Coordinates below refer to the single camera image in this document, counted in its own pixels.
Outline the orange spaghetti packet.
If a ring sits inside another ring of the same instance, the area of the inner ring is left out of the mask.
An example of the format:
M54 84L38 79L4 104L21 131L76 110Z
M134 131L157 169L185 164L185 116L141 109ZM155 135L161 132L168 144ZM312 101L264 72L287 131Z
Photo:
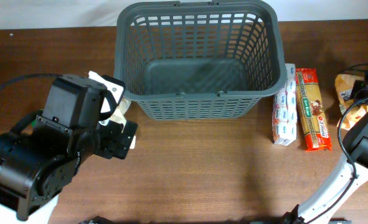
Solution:
M297 68L295 81L296 106L306 142L306 151L331 151L331 135L328 131L316 69Z

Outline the grey plastic shopping basket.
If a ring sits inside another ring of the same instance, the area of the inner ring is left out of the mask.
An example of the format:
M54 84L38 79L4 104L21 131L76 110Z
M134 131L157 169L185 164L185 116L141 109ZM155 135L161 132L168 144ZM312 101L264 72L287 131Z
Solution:
M137 2L116 28L114 76L156 120L238 118L287 80L264 1Z

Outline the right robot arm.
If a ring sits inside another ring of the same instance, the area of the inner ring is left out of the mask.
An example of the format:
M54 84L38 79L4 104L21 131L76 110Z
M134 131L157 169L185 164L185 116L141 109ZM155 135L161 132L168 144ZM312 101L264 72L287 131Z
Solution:
M368 68L363 80L356 81L348 107L339 125L356 106L368 104ZM285 213L279 223L329 223L343 203L368 181L368 112L342 138L337 132L342 155L322 186L305 202Z

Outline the white tissue pack bundle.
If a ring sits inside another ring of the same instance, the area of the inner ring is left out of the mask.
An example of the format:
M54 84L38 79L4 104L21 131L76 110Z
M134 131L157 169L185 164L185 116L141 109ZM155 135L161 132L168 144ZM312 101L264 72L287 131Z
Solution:
M273 99L273 142L288 146L297 137L296 66L286 63L287 80Z

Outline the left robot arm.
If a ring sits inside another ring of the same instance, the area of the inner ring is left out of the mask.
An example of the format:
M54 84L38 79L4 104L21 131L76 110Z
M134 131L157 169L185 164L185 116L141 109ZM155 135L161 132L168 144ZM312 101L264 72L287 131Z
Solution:
M47 223L90 156L126 158L138 126L118 108L124 93L106 75L54 75L45 107L0 135L0 223Z

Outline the orange coffee snack bag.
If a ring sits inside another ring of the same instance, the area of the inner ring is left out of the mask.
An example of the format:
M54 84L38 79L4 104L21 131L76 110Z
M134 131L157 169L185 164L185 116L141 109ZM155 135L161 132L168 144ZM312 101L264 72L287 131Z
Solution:
M351 91L355 81L363 81L363 79L350 74L339 74L335 79L334 86L342 114L354 103L354 100L351 99ZM368 103L355 106L345 117L341 128L350 130L367 112Z

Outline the cream plastic food bag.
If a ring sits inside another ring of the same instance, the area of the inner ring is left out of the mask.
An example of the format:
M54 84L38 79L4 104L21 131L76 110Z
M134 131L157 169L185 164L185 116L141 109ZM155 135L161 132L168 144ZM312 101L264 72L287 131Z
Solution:
M125 97L122 98L120 101L120 104L112 114L110 121L122 124L123 128L125 128L127 124L127 120L125 118L125 113L128 111L129 107L131 105L131 100L127 100Z

